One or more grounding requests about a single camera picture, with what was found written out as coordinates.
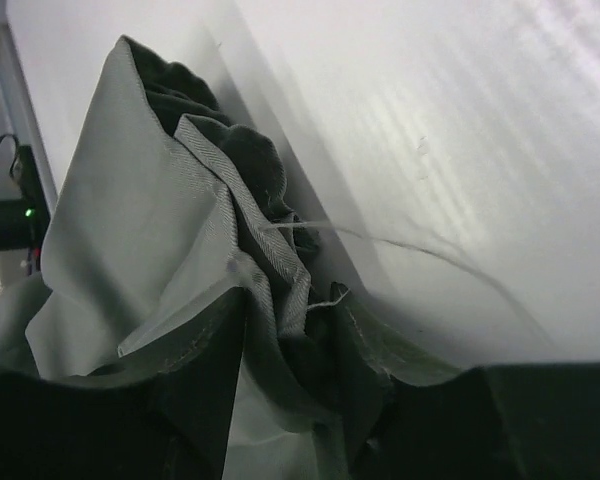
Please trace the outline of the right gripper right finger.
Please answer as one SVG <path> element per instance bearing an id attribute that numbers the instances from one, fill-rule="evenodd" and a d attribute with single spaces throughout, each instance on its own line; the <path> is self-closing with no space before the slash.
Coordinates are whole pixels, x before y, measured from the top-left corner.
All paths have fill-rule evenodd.
<path id="1" fill-rule="evenodd" d="M 334 348 L 355 479 L 600 479 L 600 363 L 478 367 L 400 381 L 373 355 L 342 284 Z"/>

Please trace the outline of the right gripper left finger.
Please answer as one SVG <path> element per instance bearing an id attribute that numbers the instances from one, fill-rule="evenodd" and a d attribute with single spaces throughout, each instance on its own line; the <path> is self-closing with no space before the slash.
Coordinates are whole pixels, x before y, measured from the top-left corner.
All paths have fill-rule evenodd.
<path id="1" fill-rule="evenodd" d="M 90 375 L 0 368 L 0 479 L 221 478 L 244 324 L 233 288 Z"/>

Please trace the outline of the grey skirt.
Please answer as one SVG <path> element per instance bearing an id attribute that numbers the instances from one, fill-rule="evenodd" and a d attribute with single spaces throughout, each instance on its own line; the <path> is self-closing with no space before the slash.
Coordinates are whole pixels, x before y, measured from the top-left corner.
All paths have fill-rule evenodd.
<path id="1" fill-rule="evenodd" d="M 336 301 L 315 293 L 307 262 L 318 245 L 285 190 L 267 137 L 232 123 L 186 67 L 121 37 L 50 217 L 41 268 L 0 295 L 0 368 L 52 382 L 90 375 L 238 288 L 244 336 L 219 479 L 355 479 Z M 428 387 L 462 374 L 357 301 L 373 355 L 400 381 Z"/>

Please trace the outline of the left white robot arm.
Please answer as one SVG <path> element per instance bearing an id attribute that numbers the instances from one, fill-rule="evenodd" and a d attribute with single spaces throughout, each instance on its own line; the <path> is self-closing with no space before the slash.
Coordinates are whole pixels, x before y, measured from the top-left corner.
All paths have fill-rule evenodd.
<path id="1" fill-rule="evenodd" d="M 0 200 L 0 252 L 40 250 L 51 215 L 34 153 L 29 145 L 21 145 L 12 133 L 0 136 L 0 149 L 6 139 L 12 140 L 15 147 L 8 176 L 20 197 Z"/>

